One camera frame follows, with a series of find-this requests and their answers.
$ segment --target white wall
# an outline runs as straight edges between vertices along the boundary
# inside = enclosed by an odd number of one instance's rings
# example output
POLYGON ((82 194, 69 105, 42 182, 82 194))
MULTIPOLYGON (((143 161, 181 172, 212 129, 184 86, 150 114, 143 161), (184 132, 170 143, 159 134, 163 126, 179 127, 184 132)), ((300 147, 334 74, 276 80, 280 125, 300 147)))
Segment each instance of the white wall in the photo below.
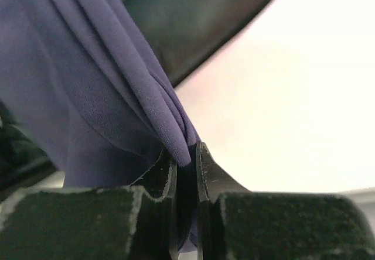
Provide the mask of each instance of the white wall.
POLYGON ((375 186, 375 0, 275 0, 178 88, 251 190, 375 186))

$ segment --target black clamp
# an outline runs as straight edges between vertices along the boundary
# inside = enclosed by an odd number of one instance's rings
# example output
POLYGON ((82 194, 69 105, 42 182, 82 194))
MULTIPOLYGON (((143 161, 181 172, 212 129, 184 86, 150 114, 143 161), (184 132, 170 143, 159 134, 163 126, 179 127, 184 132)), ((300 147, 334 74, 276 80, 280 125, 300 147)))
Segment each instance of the black clamp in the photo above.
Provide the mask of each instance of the black clamp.
POLYGON ((131 186, 17 191, 0 213, 0 260, 177 260, 196 208, 199 260, 375 259, 349 199, 252 193, 198 143, 196 173, 164 152, 131 186))

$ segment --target fabric fold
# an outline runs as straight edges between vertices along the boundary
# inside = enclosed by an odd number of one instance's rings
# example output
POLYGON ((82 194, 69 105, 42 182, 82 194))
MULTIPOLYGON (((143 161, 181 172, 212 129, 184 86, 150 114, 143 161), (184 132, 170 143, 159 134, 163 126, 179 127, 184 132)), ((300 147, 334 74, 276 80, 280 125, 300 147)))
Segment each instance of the fabric fold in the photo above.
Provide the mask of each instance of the fabric fold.
POLYGON ((0 100, 66 186, 120 186, 199 140, 120 0, 0 0, 0 100))

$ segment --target dark curved object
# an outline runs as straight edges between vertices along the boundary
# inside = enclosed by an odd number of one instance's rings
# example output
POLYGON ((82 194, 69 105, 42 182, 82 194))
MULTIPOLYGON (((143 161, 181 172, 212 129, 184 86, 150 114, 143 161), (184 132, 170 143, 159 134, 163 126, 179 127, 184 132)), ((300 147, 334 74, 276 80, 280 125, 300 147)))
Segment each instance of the dark curved object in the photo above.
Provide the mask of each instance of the dark curved object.
POLYGON ((173 86, 250 23, 271 0, 123 0, 173 86))
POLYGON ((23 133, 0 102, 0 202, 20 187, 30 187, 56 171, 48 156, 23 133))
POLYGON ((199 260, 375 259, 369 222, 332 194, 252 193, 197 147, 199 260))
POLYGON ((132 186, 17 191, 0 213, 0 260, 177 260, 176 179, 164 152, 132 186))

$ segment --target draped fabric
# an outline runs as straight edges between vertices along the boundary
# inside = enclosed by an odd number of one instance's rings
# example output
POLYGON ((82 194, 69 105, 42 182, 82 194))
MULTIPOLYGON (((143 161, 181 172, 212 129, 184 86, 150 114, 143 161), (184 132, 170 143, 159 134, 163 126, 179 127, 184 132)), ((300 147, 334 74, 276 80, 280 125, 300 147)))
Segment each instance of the draped fabric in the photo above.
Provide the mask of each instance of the draped fabric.
POLYGON ((130 184, 163 148, 192 167, 197 133, 120 0, 0 0, 0 100, 65 186, 130 184))

